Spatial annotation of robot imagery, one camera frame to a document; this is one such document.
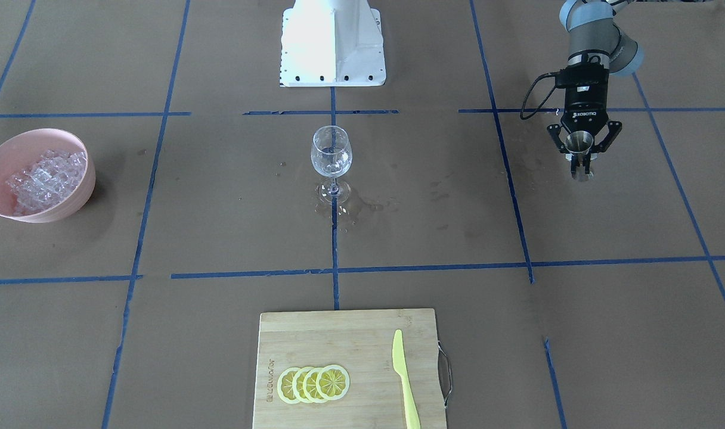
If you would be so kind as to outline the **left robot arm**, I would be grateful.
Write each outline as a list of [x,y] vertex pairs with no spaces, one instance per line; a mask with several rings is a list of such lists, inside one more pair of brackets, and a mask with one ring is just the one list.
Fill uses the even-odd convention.
[[640,68],[643,48],[614,21],[628,1],[566,1],[559,21],[569,35],[567,66],[555,73],[555,89],[565,92],[558,125],[549,127],[557,149],[569,158],[608,150],[622,131],[609,119],[609,79]]

